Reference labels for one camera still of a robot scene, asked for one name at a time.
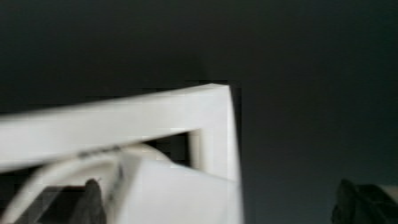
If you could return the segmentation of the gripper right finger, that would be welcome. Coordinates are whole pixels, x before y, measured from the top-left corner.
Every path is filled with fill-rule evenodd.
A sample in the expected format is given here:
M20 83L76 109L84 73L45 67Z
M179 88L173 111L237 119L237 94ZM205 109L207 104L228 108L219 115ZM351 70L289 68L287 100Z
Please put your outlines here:
M356 184L337 190L333 224L398 224L398 185Z

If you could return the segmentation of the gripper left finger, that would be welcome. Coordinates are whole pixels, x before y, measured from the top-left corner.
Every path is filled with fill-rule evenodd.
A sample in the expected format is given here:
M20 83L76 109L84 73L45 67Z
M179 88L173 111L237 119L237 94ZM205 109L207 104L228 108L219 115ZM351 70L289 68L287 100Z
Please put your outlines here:
M81 186L49 186L15 224L107 224L97 180L90 179Z

